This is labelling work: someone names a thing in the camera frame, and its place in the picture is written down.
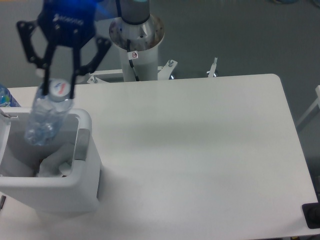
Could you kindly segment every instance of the metal bracket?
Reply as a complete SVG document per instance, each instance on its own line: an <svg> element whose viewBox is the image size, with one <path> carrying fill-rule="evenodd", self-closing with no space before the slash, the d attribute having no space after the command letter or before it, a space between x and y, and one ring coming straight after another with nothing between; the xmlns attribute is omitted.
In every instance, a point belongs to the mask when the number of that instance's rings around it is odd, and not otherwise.
<svg viewBox="0 0 320 240"><path fill-rule="evenodd" d="M297 132L301 132L306 125L320 112L320 85L316 87L317 99L308 107L295 124Z"/></svg>
<svg viewBox="0 0 320 240"><path fill-rule="evenodd" d="M215 77L218 76L218 72L216 71L217 61L218 61L218 58L215 57L214 61L213 61L213 64L211 65L210 71L206 72L206 74L208 74L208 78L215 78Z"/></svg>
<svg viewBox="0 0 320 240"><path fill-rule="evenodd" d="M174 60L169 60L163 68L158 72L158 80L168 80L172 79L172 72L175 70L177 67L178 62Z"/></svg>
<svg viewBox="0 0 320 240"><path fill-rule="evenodd" d="M177 65L177 61L169 60L165 66L158 66L158 80L175 79L172 72ZM88 84L108 83L108 79L123 78L124 76L122 69L95 71L89 75Z"/></svg>

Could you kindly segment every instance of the white container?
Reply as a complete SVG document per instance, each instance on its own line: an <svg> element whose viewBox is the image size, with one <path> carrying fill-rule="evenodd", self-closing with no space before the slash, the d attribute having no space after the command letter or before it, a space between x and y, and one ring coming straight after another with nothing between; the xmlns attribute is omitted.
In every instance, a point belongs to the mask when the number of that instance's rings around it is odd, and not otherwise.
<svg viewBox="0 0 320 240"><path fill-rule="evenodd" d="M102 163L91 135L90 115L85 110L72 109L51 144L33 146L24 140L31 109L1 109L17 117L0 115L0 192L45 212L96 210ZM40 160L65 143L75 145L70 174L66 177L34 177Z"/></svg>

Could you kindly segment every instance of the warning sticker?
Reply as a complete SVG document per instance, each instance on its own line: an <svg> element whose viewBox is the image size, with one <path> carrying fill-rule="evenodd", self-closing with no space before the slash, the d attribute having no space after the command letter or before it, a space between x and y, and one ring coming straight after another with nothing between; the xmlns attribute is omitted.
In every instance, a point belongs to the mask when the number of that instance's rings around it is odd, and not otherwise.
<svg viewBox="0 0 320 240"><path fill-rule="evenodd" d="M137 59L138 57L139 57L139 56L138 56L138 51L128 52L128 58L129 58L129 60Z"/></svg>

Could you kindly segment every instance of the white tabletop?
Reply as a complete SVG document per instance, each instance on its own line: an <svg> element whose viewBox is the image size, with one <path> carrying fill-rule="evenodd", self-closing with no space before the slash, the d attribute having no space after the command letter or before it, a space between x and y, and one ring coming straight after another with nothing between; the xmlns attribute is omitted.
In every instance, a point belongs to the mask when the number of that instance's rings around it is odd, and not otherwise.
<svg viewBox="0 0 320 240"><path fill-rule="evenodd" d="M10 89L24 107L35 87ZM101 206L44 213L8 198L0 238L249 240L319 234L317 201L273 74L76 86L104 170Z"/></svg>

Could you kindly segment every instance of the water bottle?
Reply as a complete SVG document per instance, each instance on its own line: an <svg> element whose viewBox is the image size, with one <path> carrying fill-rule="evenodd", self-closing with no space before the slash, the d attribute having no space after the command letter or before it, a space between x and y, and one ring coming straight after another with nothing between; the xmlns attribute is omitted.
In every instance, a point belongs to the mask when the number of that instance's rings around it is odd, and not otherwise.
<svg viewBox="0 0 320 240"><path fill-rule="evenodd" d="M0 107L21 107L8 88L0 84Z"/></svg>
<svg viewBox="0 0 320 240"><path fill-rule="evenodd" d="M38 87L24 133L29 144L43 146L55 138L73 106L70 88L63 79L50 79L48 95L42 94L43 84Z"/></svg>

